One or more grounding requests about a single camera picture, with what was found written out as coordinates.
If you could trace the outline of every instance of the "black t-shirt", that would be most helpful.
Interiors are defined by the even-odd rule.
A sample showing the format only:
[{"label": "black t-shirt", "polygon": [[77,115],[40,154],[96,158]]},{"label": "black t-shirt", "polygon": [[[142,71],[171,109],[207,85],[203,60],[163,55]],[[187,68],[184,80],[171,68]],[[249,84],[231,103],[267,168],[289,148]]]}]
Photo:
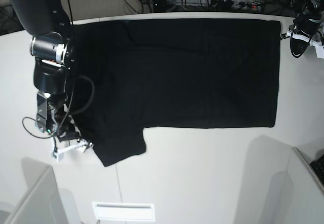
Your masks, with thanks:
[{"label": "black t-shirt", "polygon": [[[280,31],[277,21],[249,19],[78,25],[78,66],[96,93],[76,125],[104,166],[144,153],[144,128],[273,127]],[[77,83],[72,109],[89,88]]]}]

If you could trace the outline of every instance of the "power strip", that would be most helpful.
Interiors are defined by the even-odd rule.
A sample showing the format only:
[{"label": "power strip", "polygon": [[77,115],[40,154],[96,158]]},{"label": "power strip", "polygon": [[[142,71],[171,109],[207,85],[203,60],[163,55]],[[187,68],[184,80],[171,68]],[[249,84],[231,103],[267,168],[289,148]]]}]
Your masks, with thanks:
[{"label": "power strip", "polygon": [[230,8],[240,11],[257,12],[261,11],[261,1],[253,0],[167,0],[167,4],[176,6],[203,6],[209,7],[224,6],[227,3]]}]

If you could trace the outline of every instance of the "black device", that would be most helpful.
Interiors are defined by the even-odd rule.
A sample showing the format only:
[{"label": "black device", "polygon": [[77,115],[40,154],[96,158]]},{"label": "black device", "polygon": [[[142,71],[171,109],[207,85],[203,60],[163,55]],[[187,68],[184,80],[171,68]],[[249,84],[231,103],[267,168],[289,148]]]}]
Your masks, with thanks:
[{"label": "black device", "polygon": [[324,0],[295,0],[293,9],[298,15],[289,26],[289,34],[282,39],[290,38],[290,51],[295,58],[301,57],[310,42],[319,35],[321,43],[324,38],[319,28],[323,22]]},{"label": "black device", "polygon": [[79,78],[74,33],[60,0],[10,0],[22,26],[33,36],[34,85],[37,93],[36,127],[59,141],[81,141],[64,105],[71,102],[66,84]]},{"label": "black device", "polygon": [[313,168],[320,181],[324,184],[324,155],[313,161],[310,166]]}]

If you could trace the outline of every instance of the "white panel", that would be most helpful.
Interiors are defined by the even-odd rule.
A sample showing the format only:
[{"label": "white panel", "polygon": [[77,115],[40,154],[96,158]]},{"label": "white panel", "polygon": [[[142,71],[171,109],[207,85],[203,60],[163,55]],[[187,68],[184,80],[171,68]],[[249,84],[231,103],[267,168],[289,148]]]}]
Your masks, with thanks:
[{"label": "white panel", "polygon": [[93,202],[98,220],[155,222],[153,204],[119,204]]},{"label": "white panel", "polygon": [[[282,198],[277,204],[274,224],[323,223],[324,192],[322,184],[317,181],[312,170],[306,164],[298,150],[293,150],[287,169],[293,185],[282,190]],[[290,190],[292,190],[292,194],[287,195],[286,192]]]}]

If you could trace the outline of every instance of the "white table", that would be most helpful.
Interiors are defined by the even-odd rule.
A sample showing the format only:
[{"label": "white table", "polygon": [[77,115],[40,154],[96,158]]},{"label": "white table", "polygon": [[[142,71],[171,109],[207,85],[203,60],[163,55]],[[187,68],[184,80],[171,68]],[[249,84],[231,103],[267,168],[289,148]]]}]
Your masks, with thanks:
[{"label": "white table", "polygon": [[[292,23],[292,18],[235,13],[145,14],[78,23],[151,18],[278,20],[282,31]],[[20,161],[29,157],[53,166],[58,186],[72,192],[85,224],[95,223],[91,201],[154,203],[156,221],[163,224],[258,223],[271,178],[286,170],[291,146],[309,161],[324,148],[324,60],[313,48],[293,58],[287,40],[281,42],[274,128],[152,128],[144,130],[147,152],[114,166],[103,168],[92,150],[66,154],[56,163],[49,157],[50,141],[31,137],[21,125],[37,107],[30,39],[25,31],[0,37],[0,202],[15,205],[26,191]]]}]

